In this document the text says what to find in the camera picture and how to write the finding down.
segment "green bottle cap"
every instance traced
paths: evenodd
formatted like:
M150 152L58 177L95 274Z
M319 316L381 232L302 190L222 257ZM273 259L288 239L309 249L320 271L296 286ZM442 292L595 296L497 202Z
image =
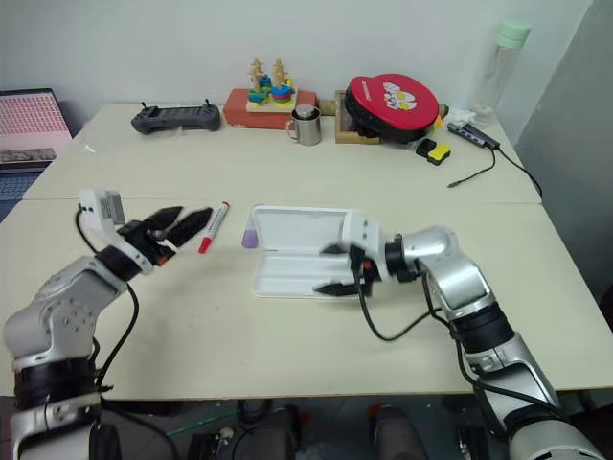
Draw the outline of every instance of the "green bottle cap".
M496 36L496 44L511 50L521 50L532 27L521 19L505 19Z

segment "red box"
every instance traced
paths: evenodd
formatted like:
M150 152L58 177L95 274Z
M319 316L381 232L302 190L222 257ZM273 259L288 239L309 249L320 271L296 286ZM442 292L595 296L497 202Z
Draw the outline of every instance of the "red box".
M285 123L291 118L290 113L248 112L247 89L233 89L223 106L223 116L231 127L263 127L268 129L285 129ZM317 95L312 91L298 91L296 104L317 106Z

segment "yellow object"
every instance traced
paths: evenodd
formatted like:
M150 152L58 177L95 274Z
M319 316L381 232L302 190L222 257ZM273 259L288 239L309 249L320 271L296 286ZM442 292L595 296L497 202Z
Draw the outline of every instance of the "yellow object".
M451 147L445 144L437 144L436 147L428 151L428 161L435 165L440 165L451 154Z

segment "cartoon print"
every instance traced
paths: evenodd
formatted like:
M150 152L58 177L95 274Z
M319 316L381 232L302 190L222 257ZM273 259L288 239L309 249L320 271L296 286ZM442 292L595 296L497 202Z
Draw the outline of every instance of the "cartoon print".
M406 91L401 91L400 87L393 83L383 83L385 89L385 103L393 110L411 110L417 106L415 96Z

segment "red marker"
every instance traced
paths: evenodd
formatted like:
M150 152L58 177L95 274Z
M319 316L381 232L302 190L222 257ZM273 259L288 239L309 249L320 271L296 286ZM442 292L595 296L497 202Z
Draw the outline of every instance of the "red marker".
M198 252L200 254L204 254L205 252L207 252L207 249L213 241L217 230L219 230L219 225L221 225L221 223L223 222L224 218L226 217L226 214L228 214L229 209L230 203L227 201L223 201L221 203L221 207L219 207L219 209L215 211L215 214L211 219L211 224L208 225L206 230L204 231L204 238L202 239L202 243L200 244L200 248L198 249Z

